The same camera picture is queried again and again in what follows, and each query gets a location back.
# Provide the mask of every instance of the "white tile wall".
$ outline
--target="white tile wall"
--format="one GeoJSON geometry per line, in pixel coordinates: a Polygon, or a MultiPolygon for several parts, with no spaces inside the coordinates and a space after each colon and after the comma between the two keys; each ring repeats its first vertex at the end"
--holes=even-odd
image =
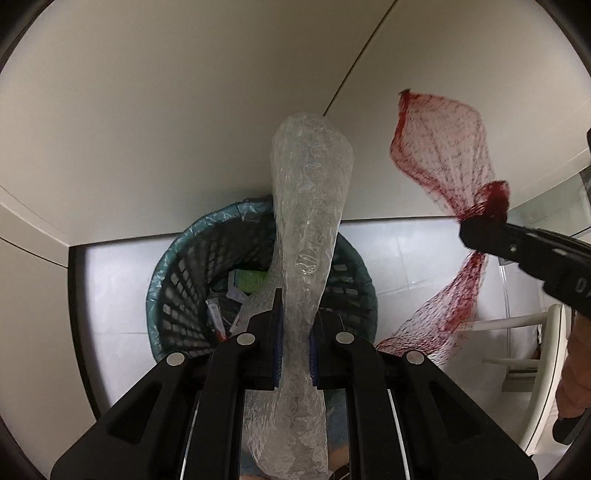
{"type": "MultiPolygon", "coordinates": [[[[541,282],[523,273],[516,263],[504,265],[509,300],[509,316],[519,317],[545,312],[540,303],[541,282]]],[[[538,327],[521,327],[511,330],[511,357],[531,358],[538,344],[538,327]]]]}
{"type": "MultiPolygon", "coordinates": [[[[361,254],[378,295],[377,340],[391,335],[423,303],[451,282],[469,251],[449,218],[346,222],[341,233],[361,254]]],[[[145,295],[154,267],[173,237],[100,244],[86,251],[85,283],[92,347],[113,404],[153,365],[145,326],[145,295]]],[[[516,311],[539,311],[538,292],[510,273],[516,311]]],[[[477,318],[505,317],[499,265],[490,258],[477,303],[477,318]]],[[[472,332],[444,370],[486,411],[501,395],[505,368],[482,363],[506,355],[506,331],[472,332]]]]}

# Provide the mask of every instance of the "person's arm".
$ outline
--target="person's arm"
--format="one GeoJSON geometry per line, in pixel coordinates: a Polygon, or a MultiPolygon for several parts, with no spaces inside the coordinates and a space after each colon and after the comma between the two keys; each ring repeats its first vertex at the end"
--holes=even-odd
{"type": "Polygon", "coordinates": [[[577,314],[569,337],[569,355],[556,392],[558,414],[573,418],[591,407],[591,321],[577,314]]]}

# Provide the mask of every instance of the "white cabinet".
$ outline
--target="white cabinet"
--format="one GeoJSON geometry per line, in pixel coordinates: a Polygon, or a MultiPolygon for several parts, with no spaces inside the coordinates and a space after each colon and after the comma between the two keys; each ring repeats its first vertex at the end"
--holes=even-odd
{"type": "Polygon", "coordinates": [[[0,415],[49,477],[94,422],[72,342],[67,270],[0,240],[0,272],[0,415]]]}

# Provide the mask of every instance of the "chair leg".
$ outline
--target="chair leg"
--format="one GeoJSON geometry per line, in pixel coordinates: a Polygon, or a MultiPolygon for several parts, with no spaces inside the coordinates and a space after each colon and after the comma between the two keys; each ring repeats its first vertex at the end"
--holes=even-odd
{"type": "Polygon", "coordinates": [[[540,363],[539,360],[529,360],[526,358],[487,358],[484,357],[482,362],[485,364],[506,365],[511,368],[536,368],[540,363]]]}
{"type": "Polygon", "coordinates": [[[523,315],[509,319],[498,320],[480,320],[479,322],[466,322],[459,326],[461,330],[483,331],[483,330],[501,330],[507,328],[527,327],[539,325],[546,321],[547,313],[534,313],[532,315],[523,315]]]}

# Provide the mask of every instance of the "red mesh bag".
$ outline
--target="red mesh bag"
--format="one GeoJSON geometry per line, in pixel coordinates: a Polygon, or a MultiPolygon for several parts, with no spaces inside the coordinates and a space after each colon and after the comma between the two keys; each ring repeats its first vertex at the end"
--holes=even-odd
{"type": "MultiPolygon", "coordinates": [[[[449,98],[405,90],[390,145],[396,166],[458,221],[485,215],[506,222],[509,186],[495,181],[486,130],[477,110],[449,98]]],[[[473,318],[486,255],[471,253],[456,278],[377,348],[394,355],[416,349],[435,360],[458,345],[457,327],[473,318]]]]}

